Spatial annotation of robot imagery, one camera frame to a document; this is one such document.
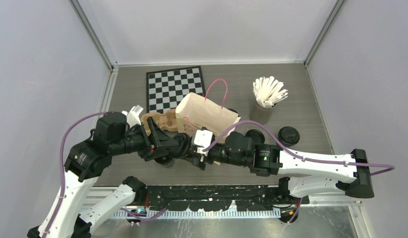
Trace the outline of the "pink paper bag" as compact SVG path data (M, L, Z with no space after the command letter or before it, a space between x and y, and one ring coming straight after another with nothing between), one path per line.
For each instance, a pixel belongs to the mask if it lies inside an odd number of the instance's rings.
M198 129L205 127L220 136L228 127L239 122L238 113L224 106L228 88L225 89L221 105L197 93L187 94L175 109L177 131L192 135Z

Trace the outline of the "stack of black lids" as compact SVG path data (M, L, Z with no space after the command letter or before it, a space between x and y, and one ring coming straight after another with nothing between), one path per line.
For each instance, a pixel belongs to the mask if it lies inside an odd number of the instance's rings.
M265 136L263 133L257 129L250 129L245 134L246 137L249 137L253 140L254 144L264 144Z

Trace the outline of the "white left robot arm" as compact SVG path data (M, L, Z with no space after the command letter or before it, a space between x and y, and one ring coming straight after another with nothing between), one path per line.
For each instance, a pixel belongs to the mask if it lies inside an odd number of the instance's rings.
M92 208L82 204L103 171L115 156L133 152L145 161L167 156L179 142L165 134L150 119L150 134L142 125L130 125L121 112L99 113L90 137L74 146L61 161L61 186L46 219L28 231L30 238L89 238L111 215L132 203L141 205L146 198L145 184L135 177L126 178L117 190Z

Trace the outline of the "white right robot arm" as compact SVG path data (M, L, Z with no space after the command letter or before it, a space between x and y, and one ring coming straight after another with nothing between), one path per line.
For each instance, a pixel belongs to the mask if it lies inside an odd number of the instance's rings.
M344 191L353 198L373 198L371 172L366 152L354 149L349 154L325 155L282 149L278 145L265 143L258 130L246 134L230 133L223 144L216 143L208 151L213 133L197 130L182 143L185 159L190 159L201 170L206 164L221 163L247 167L261 177L280 175L277 198L290 203L306 195Z

